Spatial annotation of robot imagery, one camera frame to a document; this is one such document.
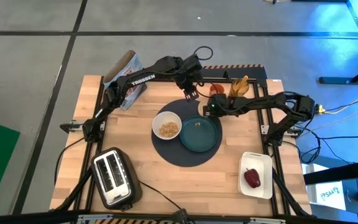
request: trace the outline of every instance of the yellow and black striped tape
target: yellow and black striped tape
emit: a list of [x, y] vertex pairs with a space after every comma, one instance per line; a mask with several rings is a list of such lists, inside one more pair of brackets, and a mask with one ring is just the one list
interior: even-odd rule
[[207, 65], [204, 69], [220, 69], [220, 68], [263, 68], [261, 64], [248, 64], [248, 65]]
[[96, 220], [95, 224], [174, 224], [172, 221], [154, 221], [154, 220], [125, 220], [125, 219], [108, 219]]

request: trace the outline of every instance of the white cable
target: white cable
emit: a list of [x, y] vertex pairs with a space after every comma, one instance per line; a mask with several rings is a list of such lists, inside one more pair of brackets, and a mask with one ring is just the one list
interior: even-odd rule
[[318, 129], [320, 129], [320, 128], [325, 128], [326, 126], [330, 126], [330, 125], [339, 123], [339, 122], [341, 122], [341, 121], [347, 120], [347, 119], [349, 119], [349, 118], [351, 118], [351, 117], [353, 117], [353, 116], [355, 116], [355, 115], [358, 115], [358, 112], [357, 112], [357, 113], [354, 113], [354, 114], [352, 114], [352, 115], [350, 115], [350, 116], [347, 116], [347, 117], [345, 117], [345, 118], [343, 118], [343, 119], [340, 119], [340, 120], [338, 120], [338, 121], [334, 121], [334, 122], [332, 122], [332, 123], [325, 124], [325, 125], [320, 126], [320, 127], [318, 127], [318, 128], [314, 128], [314, 129], [312, 129], [312, 130], [310, 130], [310, 131], [307, 131], [306, 133], [304, 133], [304, 134], [302, 134], [301, 136], [299, 136], [299, 138], [302, 137], [302, 136], [304, 136], [304, 135], [306, 135], [306, 134], [308, 134], [308, 133], [310, 133], [310, 132], [312, 132], [312, 131], [316, 131], [316, 130], [318, 130]]
[[348, 108], [348, 107], [349, 107], [349, 106], [345, 106], [345, 107], [343, 107], [342, 109], [340, 109], [339, 111], [335, 111], [335, 112], [327, 112], [327, 111], [325, 111], [325, 112], [323, 112], [323, 114], [337, 114], [337, 113], [343, 111], [344, 109], [346, 109], [346, 108]]

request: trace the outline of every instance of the white bowl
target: white bowl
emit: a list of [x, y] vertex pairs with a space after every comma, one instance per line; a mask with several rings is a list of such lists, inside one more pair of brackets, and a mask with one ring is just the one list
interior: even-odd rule
[[[163, 124], [166, 124], [168, 122], [174, 122], [175, 124], [177, 124], [179, 131], [176, 133], [176, 135], [172, 136], [172, 137], [163, 137], [160, 135], [160, 128]], [[153, 120], [153, 125], [152, 125], [152, 129], [154, 134], [159, 137], [160, 139], [164, 139], [164, 140], [171, 140], [173, 138], [175, 138], [176, 136], [178, 136], [178, 134], [180, 133], [181, 130], [181, 119], [179, 118], [179, 116], [171, 111], [164, 111], [159, 113]]]

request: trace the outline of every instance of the round placemat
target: round placemat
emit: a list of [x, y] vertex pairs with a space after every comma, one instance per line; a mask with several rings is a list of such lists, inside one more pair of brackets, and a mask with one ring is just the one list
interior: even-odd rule
[[[187, 102], [186, 100], [176, 100], [165, 105], [158, 113], [171, 111], [176, 113], [182, 122], [198, 114], [199, 101]], [[152, 131], [152, 142], [155, 150], [167, 162], [180, 167], [193, 167], [203, 164], [212, 158], [218, 151], [222, 142], [222, 125], [219, 118], [209, 118], [218, 129], [218, 138], [215, 145], [205, 152], [193, 152], [187, 149], [180, 141], [179, 136], [172, 140], [162, 140]]]

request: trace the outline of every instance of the desk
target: desk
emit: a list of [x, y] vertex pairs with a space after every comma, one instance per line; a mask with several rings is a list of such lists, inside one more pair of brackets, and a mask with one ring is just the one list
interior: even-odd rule
[[[92, 117], [100, 79], [101, 76], [84, 76], [73, 119], [84, 121]], [[229, 90], [228, 83], [220, 84], [226, 91]], [[270, 95], [283, 91], [280, 80], [267, 80], [267, 86]], [[199, 91], [207, 94], [209, 85], [205, 84]], [[252, 86], [245, 96], [254, 97]], [[158, 111], [167, 103], [179, 99], [183, 99], [183, 91], [173, 82], [148, 82], [145, 92], [128, 110], [116, 109], [109, 115], [102, 150], [114, 146], [125, 151], [134, 164], [139, 180], [186, 208], [190, 215], [271, 216], [269, 200], [248, 197], [237, 191], [239, 159], [242, 153], [262, 153], [257, 112], [250, 111], [238, 118], [221, 118], [223, 140], [216, 155], [200, 166], [177, 167], [158, 155], [150, 136], [152, 121]], [[272, 113], [276, 122], [285, 116], [280, 110], [272, 110]], [[70, 133], [67, 145], [82, 137], [81, 131]], [[285, 140], [295, 142], [289, 137], [285, 137]], [[64, 153], [50, 208], [59, 206], [78, 183], [85, 146], [86, 143], [82, 141]], [[296, 148], [283, 143], [279, 151], [287, 188], [302, 208], [311, 213]], [[275, 189], [278, 211], [283, 213], [280, 191], [277, 186]], [[142, 190], [143, 197], [128, 212], [171, 214], [177, 210], [157, 192], [144, 186]], [[87, 192], [88, 184], [84, 187], [80, 208], [85, 207]], [[91, 212], [120, 211], [104, 208], [99, 193], [95, 190]]]

